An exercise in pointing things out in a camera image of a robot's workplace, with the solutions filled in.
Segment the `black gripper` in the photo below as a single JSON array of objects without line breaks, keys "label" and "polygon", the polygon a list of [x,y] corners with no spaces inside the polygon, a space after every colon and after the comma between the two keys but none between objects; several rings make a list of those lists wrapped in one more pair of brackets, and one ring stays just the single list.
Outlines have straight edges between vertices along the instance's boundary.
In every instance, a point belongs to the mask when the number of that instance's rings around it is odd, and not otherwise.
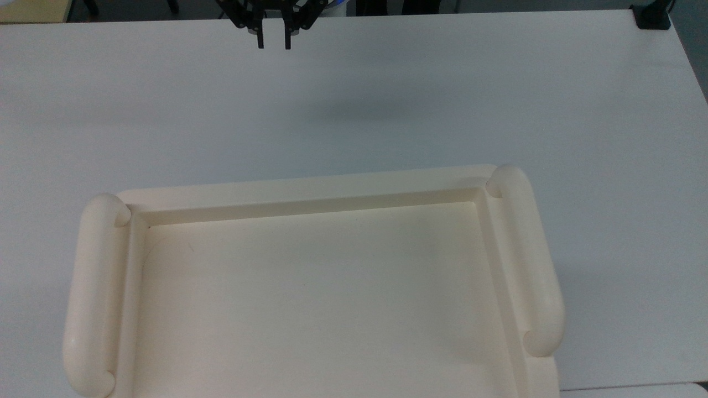
[{"label": "black gripper", "polygon": [[327,7],[326,1],[217,1],[223,14],[240,29],[256,33],[259,49],[264,49],[263,20],[280,16],[284,23],[285,48],[291,49],[291,38],[308,30]]}]

